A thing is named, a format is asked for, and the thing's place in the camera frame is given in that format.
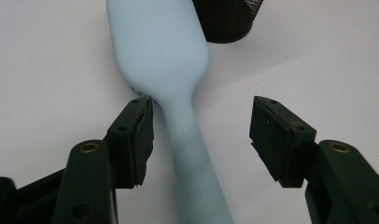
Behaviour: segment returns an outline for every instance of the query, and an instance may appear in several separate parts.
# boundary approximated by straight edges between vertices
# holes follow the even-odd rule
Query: black plastic part
[[[116,189],[143,184],[153,148],[152,116],[152,99],[137,98],[128,103],[107,131],[104,140],[115,166]]]
[[[305,199],[312,224],[327,223],[331,210],[331,200],[324,186],[315,189],[311,184],[308,184]]]
[[[304,151],[315,142],[314,128],[275,100],[255,96],[250,138],[275,181],[284,188],[302,186]]]
[[[263,0],[193,0],[206,40],[224,44],[248,34]]]
[[[322,141],[316,163],[332,204],[328,216],[321,220],[379,223],[379,175],[356,148],[343,142]]]
[[[7,177],[0,177],[0,224],[11,223],[18,209],[18,194],[14,182]]]
[[[15,223],[50,223],[64,170],[18,189],[21,208]]]
[[[117,223],[113,195],[106,143],[80,143],[71,150],[51,223]]]

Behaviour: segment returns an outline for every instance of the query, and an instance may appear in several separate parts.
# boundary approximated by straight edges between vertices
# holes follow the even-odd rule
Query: black mesh container
[[[250,32],[263,0],[193,0],[206,40],[231,43]]]

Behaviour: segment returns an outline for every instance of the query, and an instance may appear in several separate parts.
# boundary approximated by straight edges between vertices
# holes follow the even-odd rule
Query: white surface
[[[357,147],[379,173],[379,0],[267,0],[251,33],[209,44],[194,95],[236,224],[309,223],[302,189],[281,189],[250,145],[254,95]],[[0,0],[0,175],[20,188],[103,138],[135,96],[114,63],[103,1]],[[120,222],[178,223],[164,120],[154,116],[144,186],[119,190]]]

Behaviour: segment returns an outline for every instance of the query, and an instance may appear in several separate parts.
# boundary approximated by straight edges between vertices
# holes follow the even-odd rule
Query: brass insert
[[[337,143],[337,142],[330,143],[330,148],[332,148],[333,150],[335,150],[337,152],[341,152],[341,153],[349,153],[350,152],[350,148],[348,146],[343,145],[341,143]]]
[[[99,148],[99,144],[97,143],[87,143],[87,144],[82,145],[79,148],[79,151],[82,153],[90,153],[90,152],[96,151],[98,148]]]

